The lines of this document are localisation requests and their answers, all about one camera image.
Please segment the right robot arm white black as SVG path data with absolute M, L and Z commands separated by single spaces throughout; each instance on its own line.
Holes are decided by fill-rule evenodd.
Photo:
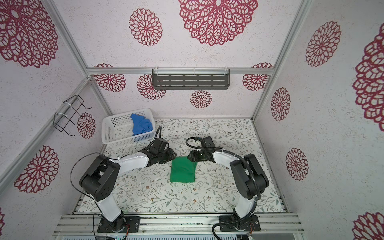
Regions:
M 191 162 L 212 162 L 232 171 L 235 186 L 240 194 L 234 208 L 235 219 L 250 217 L 255 211 L 262 193 L 269 187 L 269 179 L 253 154 L 240 156 L 222 147 L 216 147 L 211 137 L 191 137 L 186 145 L 193 150 L 188 159 Z

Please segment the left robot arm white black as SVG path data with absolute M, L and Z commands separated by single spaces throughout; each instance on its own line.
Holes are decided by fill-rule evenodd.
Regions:
M 103 218 L 114 223 L 124 216 L 112 194 L 117 178 L 132 170 L 168 163 L 176 157 L 177 153 L 162 138 L 157 138 L 144 149 L 121 158 L 112 159 L 98 154 L 80 178 L 79 185 L 92 196 Z

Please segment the green tank top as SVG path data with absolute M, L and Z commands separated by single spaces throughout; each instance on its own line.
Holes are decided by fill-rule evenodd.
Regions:
M 170 182 L 194 183 L 197 162 L 191 162 L 187 157 L 177 157 L 172 160 Z

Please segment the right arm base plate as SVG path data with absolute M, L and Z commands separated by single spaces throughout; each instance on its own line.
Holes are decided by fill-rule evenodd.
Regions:
M 221 232 L 259 232 L 261 225 L 258 217 L 252 214 L 249 218 L 230 224 L 230 222 L 237 221 L 234 215 L 219 216 L 220 231 Z

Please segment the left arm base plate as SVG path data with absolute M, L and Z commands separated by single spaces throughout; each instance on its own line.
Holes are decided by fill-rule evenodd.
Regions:
M 118 217 L 114 222 L 110 222 L 102 217 L 97 233 L 137 233 L 139 231 L 141 217 Z

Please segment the blue tank top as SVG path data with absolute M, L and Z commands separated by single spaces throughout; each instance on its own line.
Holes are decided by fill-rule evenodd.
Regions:
M 143 116 L 131 114 L 131 119 L 134 124 L 133 126 L 134 136 L 151 132 L 154 129 L 152 122 Z

